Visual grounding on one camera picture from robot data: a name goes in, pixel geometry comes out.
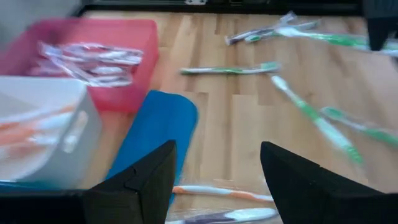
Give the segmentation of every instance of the wooden table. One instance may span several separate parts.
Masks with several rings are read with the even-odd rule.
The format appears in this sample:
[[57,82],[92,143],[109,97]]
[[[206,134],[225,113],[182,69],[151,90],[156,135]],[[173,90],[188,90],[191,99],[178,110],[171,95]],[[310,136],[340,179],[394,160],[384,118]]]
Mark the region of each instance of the wooden table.
[[[358,171],[266,74],[193,77],[178,73],[182,67],[251,66],[276,60],[283,64],[280,75],[314,107],[335,106],[398,129],[398,103],[394,100],[398,96],[398,74],[389,57],[305,39],[275,38],[226,46],[224,36],[272,24],[278,16],[154,12],[89,12],[86,16],[156,21],[160,59],[152,88],[186,96],[200,112],[182,183],[224,185],[268,194],[259,149],[262,141],[271,141],[380,191],[398,190],[397,149],[337,124],[366,160],[366,171]],[[320,29],[354,34],[366,31],[362,19],[355,17],[324,17]],[[134,116],[106,113],[103,117],[102,147],[83,187],[103,179]],[[171,211],[261,206],[244,200],[178,196]]]

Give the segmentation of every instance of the white plastic bin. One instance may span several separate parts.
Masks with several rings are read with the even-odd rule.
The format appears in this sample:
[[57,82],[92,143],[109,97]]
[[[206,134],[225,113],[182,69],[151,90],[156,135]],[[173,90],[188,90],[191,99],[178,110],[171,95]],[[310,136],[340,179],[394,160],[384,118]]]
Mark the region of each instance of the white plastic bin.
[[[70,121],[59,131],[56,144],[18,159],[0,161],[0,180],[39,182],[72,189],[84,178],[101,134],[101,120],[86,85],[70,78],[0,76],[0,119],[39,108],[75,104]],[[80,123],[79,132],[73,125]],[[67,137],[74,131],[74,141]]]

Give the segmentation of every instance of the plastic wrapper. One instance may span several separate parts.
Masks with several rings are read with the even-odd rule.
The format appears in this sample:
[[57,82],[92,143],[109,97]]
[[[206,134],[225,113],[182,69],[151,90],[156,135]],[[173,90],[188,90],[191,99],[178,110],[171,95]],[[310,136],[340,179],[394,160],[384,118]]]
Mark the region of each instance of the plastic wrapper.
[[89,86],[118,87],[133,82],[142,51],[104,46],[96,43],[67,45],[39,44],[41,58],[34,61],[28,75],[73,77]]
[[281,223],[264,177],[234,180],[181,180],[165,223]]
[[267,32],[272,32],[275,28],[275,26],[279,26],[280,24],[286,24],[289,21],[294,21],[296,20],[297,16],[294,14],[294,12],[290,11],[286,15],[282,16],[279,19],[279,22],[277,24],[274,24],[272,26],[265,26],[257,29],[252,29],[249,31],[242,32],[240,34],[232,35],[229,37],[225,37],[225,42],[227,45],[235,44],[239,42],[240,40],[244,40],[246,37],[249,37],[251,35],[257,35],[257,34],[264,34]]

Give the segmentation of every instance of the blue mat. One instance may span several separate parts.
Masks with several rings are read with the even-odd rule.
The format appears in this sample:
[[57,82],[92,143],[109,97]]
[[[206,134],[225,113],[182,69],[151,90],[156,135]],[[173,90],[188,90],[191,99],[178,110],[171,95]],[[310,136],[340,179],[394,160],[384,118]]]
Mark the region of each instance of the blue mat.
[[111,170],[110,178],[146,156],[169,139],[177,143],[175,182],[198,119],[196,106],[181,95],[151,90],[131,126]]

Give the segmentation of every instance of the red plastic bin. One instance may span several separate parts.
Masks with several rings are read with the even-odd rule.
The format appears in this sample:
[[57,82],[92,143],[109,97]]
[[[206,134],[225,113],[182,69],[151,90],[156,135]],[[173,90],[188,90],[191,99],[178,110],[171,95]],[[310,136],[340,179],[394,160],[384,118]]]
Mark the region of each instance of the red plastic bin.
[[46,19],[29,27],[0,56],[1,75],[26,75],[39,56],[38,43],[99,43],[134,48],[144,52],[133,83],[116,88],[89,86],[90,95],[100,111],[137,111],[144,101],[150,78],[159,57],[157,28],[152,20]]

